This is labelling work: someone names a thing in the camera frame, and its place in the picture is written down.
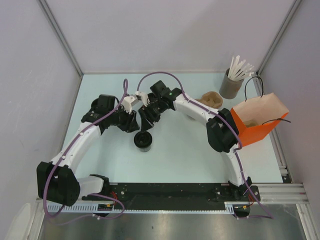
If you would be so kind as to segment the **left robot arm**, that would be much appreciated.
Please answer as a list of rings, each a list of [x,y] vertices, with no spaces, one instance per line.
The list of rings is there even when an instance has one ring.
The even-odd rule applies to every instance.
[[[91,174],[77,178],[75,172],[90,149],[105,130],[111,126],[132,133],[139,130],[133,105],[139,101],[136,95],[125,96],[121,101],[113,95],[101,94],[91,103],[89,111],[69,144],[51,161],[42,161],[36,169],[38,196],[64,206],[72,206],[78,198],[94,194],[105,200],[110,196],[108,178]]]

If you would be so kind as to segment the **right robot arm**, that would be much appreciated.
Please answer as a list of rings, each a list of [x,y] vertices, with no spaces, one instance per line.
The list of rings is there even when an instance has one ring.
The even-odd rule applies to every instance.
[[[166,110],[173,110],[193,118],[206,128],[207,141],[210,147],[219,153],[226,155],[226,163],[229,167],[230,194],[242,201],[250,194],[257,199],[255,192],[251,190],[252,180],[247,176],[238,151],[243,148],[231,112],[224,108],[216,110],[205,106],[185,93],[183,86],[170,89],[161,80],[150,87],[151,93],[146,94],[137,87],[136,94],[142,100],[143,106],[139,109],[141,117],[141,130],[146,132],[160,120],[160,115]]]

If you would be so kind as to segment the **orange paper bag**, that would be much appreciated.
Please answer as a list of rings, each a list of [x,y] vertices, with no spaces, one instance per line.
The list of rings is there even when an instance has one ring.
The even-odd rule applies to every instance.
[[[230,110],[243,147],[263,140],[289,114],[289,109],[273,92],[264,94],[261,77],[255,78],[260,81],[261,94],[252,98],[245,94],[245,100]],[[250,120],[256,121],[257,126],[247,128],[244,122]]]

